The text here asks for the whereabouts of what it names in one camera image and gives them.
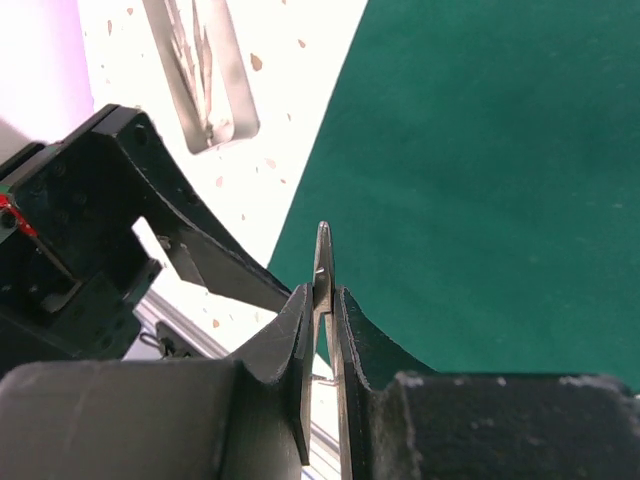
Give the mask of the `steel hemostat forceps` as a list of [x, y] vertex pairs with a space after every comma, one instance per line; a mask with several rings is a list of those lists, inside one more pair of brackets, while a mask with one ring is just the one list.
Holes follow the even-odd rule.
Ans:
[[341, 366], [339, 327], [337, 326], [336, 304], [338, 303], [338, 295], [333, 238], [327, 221], [321, 221], [317, 229], [312, 290], [314, 349], [317, 349], [321, 323], [324, 323], [333, 384], [338, 386], [342, 382], [344, 374]]

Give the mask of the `straight steel tweezers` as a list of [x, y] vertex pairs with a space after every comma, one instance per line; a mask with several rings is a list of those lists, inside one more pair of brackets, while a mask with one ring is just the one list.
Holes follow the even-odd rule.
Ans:
[[196, 1], [168, 1], [171, 44], [186, 90], [189, 112], [205, 144], [214, 143], [212, 112], [213, 54]]

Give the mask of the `stainless steel tray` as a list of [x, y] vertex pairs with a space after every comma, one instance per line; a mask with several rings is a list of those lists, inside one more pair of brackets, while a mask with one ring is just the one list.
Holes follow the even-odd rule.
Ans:
[[228, 3], [143, 5], [189, 151], [256, 136], [260, 120]]

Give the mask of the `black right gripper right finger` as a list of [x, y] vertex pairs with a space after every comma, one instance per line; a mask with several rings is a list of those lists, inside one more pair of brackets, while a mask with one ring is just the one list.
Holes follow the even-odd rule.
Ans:
[[334, 296], [346, 479], [635, 479], [639, 402], [588, 374], [438, 373]]

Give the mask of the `dark green surgical cloth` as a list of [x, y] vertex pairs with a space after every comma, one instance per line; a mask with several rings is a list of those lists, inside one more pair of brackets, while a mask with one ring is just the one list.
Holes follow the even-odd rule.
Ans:
[[447, 372], [639, 383], [639, 5], [372, 1], [270, 261]]

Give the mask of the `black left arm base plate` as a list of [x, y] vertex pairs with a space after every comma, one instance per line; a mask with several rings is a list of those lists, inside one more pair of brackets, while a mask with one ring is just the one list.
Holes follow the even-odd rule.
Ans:
[[143, 329], [138, 339], [155, 348], [162, 358], [204, 358], [205, 355], [180, 336], [169, 324], [160, 321], [151, 330]]

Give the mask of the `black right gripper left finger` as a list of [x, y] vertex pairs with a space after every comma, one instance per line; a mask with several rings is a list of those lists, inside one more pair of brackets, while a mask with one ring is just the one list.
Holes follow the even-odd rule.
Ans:
[[5, 479], [297, 479], [312, 289], [229, 356], [31, 363], [1, 383]]

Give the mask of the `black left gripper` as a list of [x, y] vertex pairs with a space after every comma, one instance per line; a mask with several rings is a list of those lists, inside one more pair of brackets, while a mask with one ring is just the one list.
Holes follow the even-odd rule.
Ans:
[[149, 116], [107, 105], [68, 135], [66, 207], [25, 214], [1, 187], [1, 362], [121, 359], [159, 264], [131, 230], [144, 218], [180, 279], [266, 310], [289, 289], [205, 205]]

